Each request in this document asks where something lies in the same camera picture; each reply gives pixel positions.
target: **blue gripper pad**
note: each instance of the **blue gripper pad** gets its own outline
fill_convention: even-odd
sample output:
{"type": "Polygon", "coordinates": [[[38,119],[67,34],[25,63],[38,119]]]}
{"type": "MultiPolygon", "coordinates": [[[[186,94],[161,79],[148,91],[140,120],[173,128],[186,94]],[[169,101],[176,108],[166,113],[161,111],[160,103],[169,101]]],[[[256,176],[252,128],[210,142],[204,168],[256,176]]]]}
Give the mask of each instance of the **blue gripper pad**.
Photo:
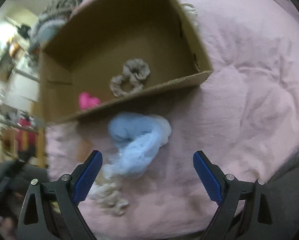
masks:
{"type": "Polygon", "coordinates": [[[220,205],[223,201],[220,184],[198,152],[193,155],[193,165],[210,200],[220,205]]]}
{"type": "Polygon", "coordinates": [[[85,168],[81,172],[81,176],[76,180],[74,186],[74,195],[72,200],[76,205],[86,199],[88,192],[90,191],[103,164],[103,157],[99,151],[93,151],[91,155],[93,156],[90,156],[84,164],[81,164],[84,165],[85,168]]]}

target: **cardboard box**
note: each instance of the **cardboard box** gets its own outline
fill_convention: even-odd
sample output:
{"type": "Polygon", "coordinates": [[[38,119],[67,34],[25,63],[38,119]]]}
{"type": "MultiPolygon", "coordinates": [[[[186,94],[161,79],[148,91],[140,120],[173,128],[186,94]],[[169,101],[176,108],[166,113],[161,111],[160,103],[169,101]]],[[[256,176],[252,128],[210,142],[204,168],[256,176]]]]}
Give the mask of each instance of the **cardboard box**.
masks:
{"type": "Polygon", "coordinates": [[[46,122],[65,122],[133,98],[197,86],[212,72],[207,53],[177,0],[95,0],[43,50],[41,100],[46,122]],[[138,93],[116,98],[109,83],[128,59],[151,74],[138,93]],[[102,100],[80,111],[88,92],[102,100]]]}

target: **pink cloth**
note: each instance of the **pink cloth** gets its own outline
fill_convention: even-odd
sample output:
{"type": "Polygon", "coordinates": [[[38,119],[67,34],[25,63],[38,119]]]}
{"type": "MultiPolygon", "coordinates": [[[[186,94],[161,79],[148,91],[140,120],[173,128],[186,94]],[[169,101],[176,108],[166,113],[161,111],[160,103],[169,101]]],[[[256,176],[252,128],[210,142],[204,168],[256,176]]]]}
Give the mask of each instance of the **pink cloth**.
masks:
{"type": "MultiPolygon", "coordinates": [[[[203,150],[224,173],[268,180],[299,147],[299,14],[288,0],[179,0],[198,11],[199,35],[215,71],[200,87],[145,99],[135,108],[159,114],[172,134],[147,172],[125,179],[130,207],[104,214],[79,208],[91,230],[110,239],[164,239],[203,230],[216,204],[192,164],[203,150]]],[[[106,157],[115,151],[108,119],[47,129],[49,175],[76,166],[80,136],[106,157]]]]}

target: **metal screw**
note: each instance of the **metal screw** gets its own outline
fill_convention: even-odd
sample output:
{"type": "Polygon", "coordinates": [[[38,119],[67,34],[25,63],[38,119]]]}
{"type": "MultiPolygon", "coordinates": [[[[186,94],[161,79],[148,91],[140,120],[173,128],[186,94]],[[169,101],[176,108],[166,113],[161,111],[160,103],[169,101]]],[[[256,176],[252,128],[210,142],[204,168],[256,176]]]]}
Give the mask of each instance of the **metal screw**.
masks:
{"type": "Polygon", "coordinates": [[[64,175],[62,176],[62,180],[63,180],[63,181],[67,181],[67,180],[69,180],[69,178],[70,178],[70,175],[69,175],[69,174],[64,174],[64,175]]]}
{"type": "Polygon", "coordinates": [[[258,179],[257,180],[258,184],[261,184],[261,185],[264,185],[265,184],[265,181],[261,180],[261,179],[258,179]]]}
{"type": "Polygon", "coordinates": [[[235,179],[235,177],[234,177],[233,174],[226,174],[226,178],[227,178],[228,180],[234,180],[234,179],[235,179]]]}
{"type": "Polygon", "coordinates": [[[31,184],[32,184],[32,185],[36,185],[38,182],[39,182],[38,179],[32,179],[31,184]]]}

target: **scrunchie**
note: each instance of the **scrunchie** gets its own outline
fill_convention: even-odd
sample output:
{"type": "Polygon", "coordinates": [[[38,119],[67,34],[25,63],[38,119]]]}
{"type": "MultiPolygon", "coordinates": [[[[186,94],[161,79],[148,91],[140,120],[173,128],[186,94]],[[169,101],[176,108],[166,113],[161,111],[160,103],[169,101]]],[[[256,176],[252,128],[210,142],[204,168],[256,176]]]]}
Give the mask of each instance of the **scrunchie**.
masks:
{"type": "Polygon", "coordinates": [[[146,62],[139,58],[129,59],[123,65],[122,74],[111,78],[110,89],[116,97],[135,93],[143,89],[143,84],[140,80],[145,80],[149,74],[150,67],[146,62]],[[129,92],[125,92],[121,88],[123,82],[127,80],[129,80],[134,87],[129,92]]]}

